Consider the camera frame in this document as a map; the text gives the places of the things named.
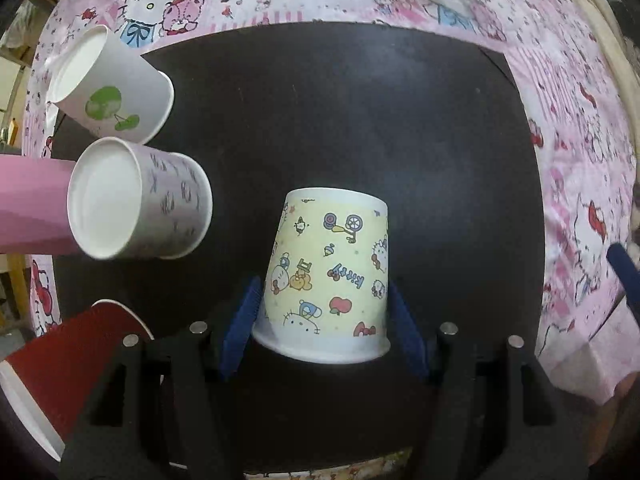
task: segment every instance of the black tabletop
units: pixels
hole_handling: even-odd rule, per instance
[[[209,176],[207,237],[173,261],[54,259],[63,318],[100,298],[156,336],[205,317],[239,277],[264,277],[286,193],[342,187],[389,209],[390,276],[418,323],[532,348],[544,233],[527,120],[503,56],[416,30],[350,23],[254,27],[145,56],[170,76],[174,108],[149,145]],[[92,136],[65,118],[53,155]],[[245,470],[305,470],[410,446],[431,391],[398,345],[375,362],[319,366],[250,342],[228,416]]]

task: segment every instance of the wheel print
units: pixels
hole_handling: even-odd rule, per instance
[[[335,223],[336,218],[334,213],[327,213],[326,215],[324,215],[324,221],[322,222],[322,225],[324,225],[325,229],[332,229],[335,226]]]
[[[347,228],[349,228],[353,232],[357,232],[362,229],[362,218],[358,215],[349,215],[347,216],[347,221],[345,222]]]

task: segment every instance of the white paper cup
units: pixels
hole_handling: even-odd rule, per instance
[[[78,159],[66,210],[92,258],[180,258],[205,237],[213,199],[192,158],[105,137]]]
[[[104,25],[56,62],[47,99],[97,137],[145,144],[174,104],[174,86]]]
[[[385,354],[387,208],[345,189],[285,200],[252,335],[279,354],[348,364]]]

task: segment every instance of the metal screw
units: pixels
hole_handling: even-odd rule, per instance
[[[507,341],[514,348],[522,348],[524,346],[524,339],[519,335],[510,335]]]
[[[207,324],[204,321],[194,321],[189,325],[192,334],[202,334],[206,329]]]
[[[122,344],[128,348],[135,346],[138,344],[140,338],[136,334],[129,334],[124,336],[122,339]]]
[[[445,321],[440,325],[440,331],[446,335],[456,335],[458,333],[458,326],[450,321]]]

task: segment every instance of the pink tablecloth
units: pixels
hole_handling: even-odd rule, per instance
[[[50,155],[56,113],[46,102],[50,62],[95,23],[140,53],[224,30],[311,20],[418,28],[502,52],[540,169],[546,264],[536,354],[551,372],[598,332],[620,288],[605,253],[628,234],[635,158],[626,115],[598,43],[571,0],[442,2],[447,6],[431,0],[60,0],[31,72],[24,153]],[[31,295],[34,325],[44,332],[60,322],[55,280],[50,257],[33,259],[41,283]],[[52,309],[44,310],[48,294]],[[622,361],[639,353],[638,341],[609,348],[621,364],[599,373],[615,384],[616,375],[631,371]]]

